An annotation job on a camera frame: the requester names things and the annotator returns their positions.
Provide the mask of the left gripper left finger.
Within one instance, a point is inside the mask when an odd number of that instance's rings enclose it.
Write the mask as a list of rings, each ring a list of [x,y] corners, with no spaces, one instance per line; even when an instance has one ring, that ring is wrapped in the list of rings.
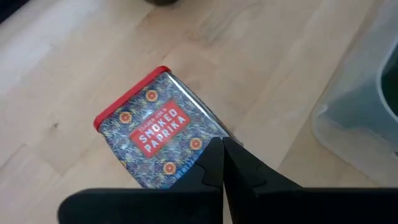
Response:
[[[167,189],[85,189],[59,206],[59,224],[223,224],[224,144],[213,138]]]

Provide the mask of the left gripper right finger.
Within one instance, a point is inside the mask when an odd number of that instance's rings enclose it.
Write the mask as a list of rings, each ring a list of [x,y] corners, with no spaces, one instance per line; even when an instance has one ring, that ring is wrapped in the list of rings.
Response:
[[[223,138],[233,224],[398,224],[398,188],[302,187]]]

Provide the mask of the paprika tin red lid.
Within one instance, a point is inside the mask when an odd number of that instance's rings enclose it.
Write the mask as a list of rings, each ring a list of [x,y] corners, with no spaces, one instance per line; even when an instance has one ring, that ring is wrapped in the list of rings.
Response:
[[[183,177],[215,137],[233,137],[166,66],[155,68],[93,121],[143,188],[166,189]]]

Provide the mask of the clear plastic bin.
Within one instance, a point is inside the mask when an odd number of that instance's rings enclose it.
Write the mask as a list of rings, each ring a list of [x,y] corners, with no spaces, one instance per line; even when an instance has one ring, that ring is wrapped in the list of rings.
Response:
[[[382,186],[398,187],[398,0],[381,0],[311,120],[320,144]]]

